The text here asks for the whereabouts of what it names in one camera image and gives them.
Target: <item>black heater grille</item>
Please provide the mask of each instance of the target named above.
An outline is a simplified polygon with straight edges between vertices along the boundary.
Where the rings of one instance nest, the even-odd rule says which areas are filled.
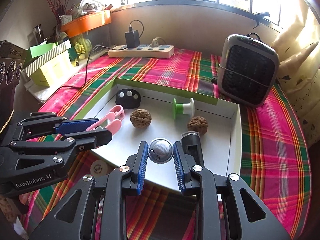
[[[238,45],[230,48],[225,68],[221,84],[224,91],[254,105],[265,97],[275,72],[271,59]]]

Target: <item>white box tray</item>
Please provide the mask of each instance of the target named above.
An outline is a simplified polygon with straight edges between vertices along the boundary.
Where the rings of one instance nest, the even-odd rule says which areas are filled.
[[[187,131],[190,117],[177,115],[174,120],[172,101],[176,98],[177,103],[188,103],[192,97],[195,100],[195,116],[202,116],[208,121],[208,132],[200,137],[204,166],[212,173],[222,176],[240,173],[240,110],[239,105],[232,102],[150,83],[114,79],[91,99],[76,119],[102,118],[116,105],[115,95],[124,88],[132,88],[140,93],[139,108],[150,112],[152,122],[146,129],[134,128],[130,122],[130,114],[134,109],[125,110],[121,129],[108,145],[93,150],[97,155],[111,165],[121,166],[126,163],[128,156],[137,153],[141,141],[149,143],[155,138],[166,138],[172,143],[180,141],[181,134]],[[173,159],[165,164],[157,164],[148,159],[145,179],[167,189],[179,191]]]

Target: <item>gray heater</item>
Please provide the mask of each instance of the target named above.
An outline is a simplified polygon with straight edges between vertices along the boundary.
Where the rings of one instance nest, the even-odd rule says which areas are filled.
[[[278,54],[261,41],[233,34],[226,39],[217,85],[221,93],[252,107],[266,100],[279,68]]]

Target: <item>black and white striped pattern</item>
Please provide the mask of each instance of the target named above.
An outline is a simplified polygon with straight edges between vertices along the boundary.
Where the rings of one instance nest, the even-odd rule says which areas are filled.
[[[30,77],[36,70],[41,68],[45,63],[52,60],[57,55],[65,52],[67,49],[71,48],[70,40],[65,41],[64,43],[59,44],[57,47],[54,47],[47,53],[43,54],[33,63],[31,63],[28,67],[26,67],[27,76]]]

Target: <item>black paw-shaped object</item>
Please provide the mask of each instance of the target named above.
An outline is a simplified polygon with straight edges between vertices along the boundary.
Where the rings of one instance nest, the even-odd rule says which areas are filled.
[[[141,95],[134,89],[121,89],[116,94],[116,104],[123,109],[138,108],[141,103]]]

